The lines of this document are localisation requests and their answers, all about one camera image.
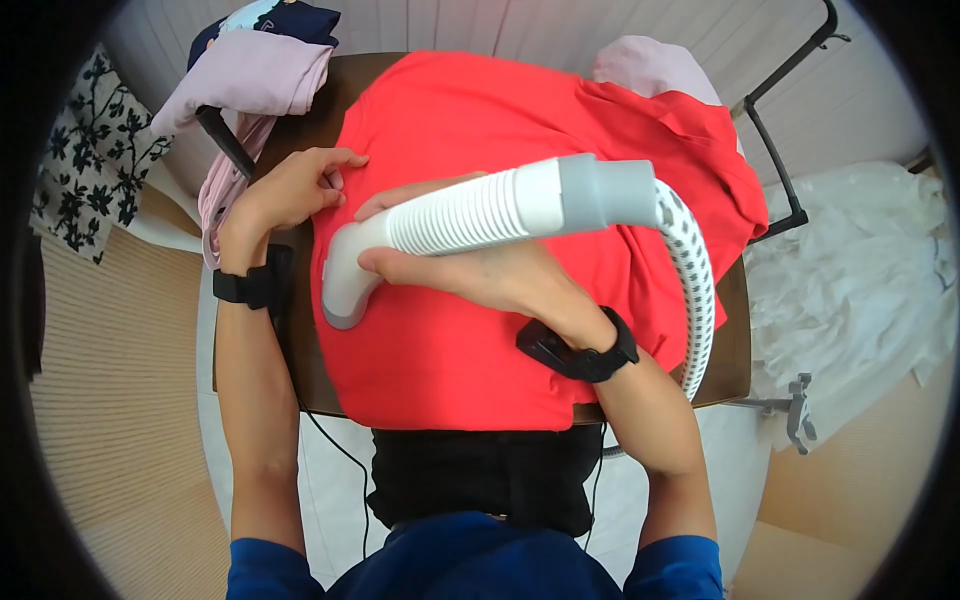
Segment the black metal stand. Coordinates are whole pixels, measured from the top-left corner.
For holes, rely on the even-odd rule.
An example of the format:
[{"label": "black metal stand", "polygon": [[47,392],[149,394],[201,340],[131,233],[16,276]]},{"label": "black metal stand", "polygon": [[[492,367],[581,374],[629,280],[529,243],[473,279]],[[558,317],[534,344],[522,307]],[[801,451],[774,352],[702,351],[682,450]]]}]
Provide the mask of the black metal stand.
[{"label": "black metal stand", "polygon": [[227,158],[236,166],[237,170],[248,180],[252,179],[255,163],[251,156],[247,154],[247,151],[243,149],[240,140],[227,126],[224,116],[220,114],[220,109],[216,107],[197,108],[197,120],[200,121],[206,134],[213,138],[213,141],[227,155]]},{"label": "black metal stand", "polygon": [[848,36],[843,34],[837,34],[837,10],[833,6],[833,3],[830,0],[824,0],[824,4],[827,5],[827,22],[824,23],[820,29],[813,32],[813,35],[810,36],[810,39],[800,47],[797,52],[794,52],[790,55],[790,58],[787,59],[780,67],[777,68],[773,74],[770,75],[767,79],[756,87],[756,89],[743,99],[743,107],[747,111],[747,114],[750,116],[750,120],[754,122],[756,130],[760,133],[760,139],[763,140],[763,145],[766,146],[767,152],[770,154],[770,158],[774,161],[774,167],[777,169],[777,175],[780,176],[780,181],[783,183],[783,191],[786,192],[786,200],[790,204],[790,216],[784,217],[779,221],[770,224],[770,227],[767,229],[767,232],[758,237],[756,240],[751,240],[749,243],[754,244],[761,240],[771,238],[775,235],[780,235],[784,231],[787,231],[792,228],[798,228],[801,225],[806,225],[810,222],[810,219],[806,216],[806,211],[800,207],[800,201],[797,199],[797,192],[793,189],[793,183],[790,182],[790,175],[786,172],[786,167],[783,166],[783,160],[780,158],[780,153],[777,152],[777,147],[774,146],[774,141],[770,138],[770,133],[768,133],[767,128],[764,127],[763,121],[760,120],[760,115],[756,113],[756,101],[759,100],[763,94],[770,91],[770,88],[776,85],[781,79],[786,77],[786,74],[792,71],[798,64],[800,64],[811,52],[817,48],[827,49],[826,42],[831,37],[837,37],[844,41],[850,41]]}]

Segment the white tile floor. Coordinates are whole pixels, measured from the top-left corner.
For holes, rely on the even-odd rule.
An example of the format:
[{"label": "white tile floor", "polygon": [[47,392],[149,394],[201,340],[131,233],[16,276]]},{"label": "white tile floor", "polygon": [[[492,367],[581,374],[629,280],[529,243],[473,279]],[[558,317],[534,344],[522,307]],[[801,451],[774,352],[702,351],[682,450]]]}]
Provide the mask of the white tile floor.
[{"label": "white tile floor", "polygon": [[[210,481],[229,528],[233,477],[220,408],[212,391],[213,326],[216,301],[204,269],[197,315],[197,407]],[[307,560],[316,579],[329,587],[362,558],[363,473],[300,415],[300,509]],[[350,454],[370,469],[370,430],[350,420],[316,417]],[[769,444],[757,436],[756,411],[713,406],[697,411],[720,538],[724,581],[732,580],[756,520],[766,479]],[[608,440],[613,441],[612,432]],[[596,472],[587,480],[588,497]],[[597,487],[596,524],[588,552],[622,585],[633,567],[640,526],[646,517],[647,477],[633,460],[604,462]],[[387,529],[371,516],[368,555],[382,547]],[[581,545],[585,538],[580,538]]]}]

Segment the wrist strap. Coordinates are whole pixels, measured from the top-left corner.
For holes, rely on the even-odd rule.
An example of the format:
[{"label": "wrist strap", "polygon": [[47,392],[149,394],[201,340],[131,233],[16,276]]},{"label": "wrist strap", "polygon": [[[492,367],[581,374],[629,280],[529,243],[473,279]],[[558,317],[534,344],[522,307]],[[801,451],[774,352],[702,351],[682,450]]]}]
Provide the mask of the wrist strap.
[{"label": "wrist strap", "polygon": [[251,310],[272,307],[283,291],[285,277],[281,272],[289,271],[292,253],[289,247],[271,244],[267,248],[267,264],[247,270],[246,276],[217,269],[213,272],[213,295],[227,302],[246,304]]},{"label": "wrist strap", "polygon": [[542,322],[533,319],[516,335],[516,347],[537,362],[568,379],[600,383],[610,379],[625,364],[636,363],[636,342],[630,328],[616,312],[600,307],[616,326],[616,342],[606,352],[587,348],[574,350],[557,333]]}]

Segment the pink towel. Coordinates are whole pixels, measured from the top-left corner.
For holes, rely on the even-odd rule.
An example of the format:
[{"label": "pink towel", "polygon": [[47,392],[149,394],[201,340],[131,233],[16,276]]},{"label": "pink towel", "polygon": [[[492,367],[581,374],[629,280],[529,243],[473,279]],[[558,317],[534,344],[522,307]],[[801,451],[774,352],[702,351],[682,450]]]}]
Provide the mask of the pink towel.
[{"label": "pink towel", "polygon": [[[644,98],[681,91],[704,103],[722,107],[720,96],[690,51],[647,36],[623,36],[597,53],[593,80],[626,87]],[[740,139],[736,150],[743,154]]]},{"label": "pink towel", "polygon": [[[253,160],[260,158],[276,117],[253,115],[241,112],[237,115],[236,136]],[[220,268],[220,240],[217,234],[220,225],[230,213],[233,201],[247,189],[247,178],[233,166],[227,155],[220,153],[213,159],[213,166],[206,174],[204,185],[197,196],[200,210],[200,227],[203,230],[202,248],[204,262],[210,269]]]},{"label": "pink towel", "polygon": [[333,46],[236,29],[204,52],[151,122],[159,135],[183,132],[207,105],[250,114],[305,114],[326,82]]},{"label": "pink towel", "polygon": [[[192,127],[201,106],[236,110],[235,135],[253,160],[260,158],[276,118],[305,114],[326,82],[332,46],[252,30],[221,34],[193,65],[156,114],[151,129],[165,134]],[[204,262],[220,267],[217,233],[247,179],[220,153],[197,197]]]}]

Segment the forearm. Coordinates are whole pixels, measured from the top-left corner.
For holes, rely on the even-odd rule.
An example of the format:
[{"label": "forearm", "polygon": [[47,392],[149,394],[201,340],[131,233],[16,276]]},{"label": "forearm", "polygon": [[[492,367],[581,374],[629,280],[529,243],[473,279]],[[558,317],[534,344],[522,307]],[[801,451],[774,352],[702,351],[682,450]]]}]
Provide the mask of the forearm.
[{"label": "forearm", "polygon": [[[227,241],[221,270],[245,276],[265,264],[260,243]],[[266,308],[221,301],[216,326],[217,392],[233,462],[231,536],[303,551],[297,495],[300,414]]]},{"label": "forearm", "polygon": [[[586,294],[552,299],[541,318],[574,348],[610,349],[616,329]],[[628,363],[595,386],[604,415],[623,450],[648,471],[667,475],[704,468],[700,430],[680,386],[657,362],[637,349]]]},{"label": "forearm", "polygon": [[[559,312],[547,311],[557,317],[541,320],[573,348],[606,351],[616,342],[616,329],[585,295],[571,295],[571,300],[560,302]],[[707,464],[693,407],[653,357],[641,348],[637,354],[637,364],[627,363],[594,387],[620,446],[649,476],[639,546],[686,535],[716,540]]]}]

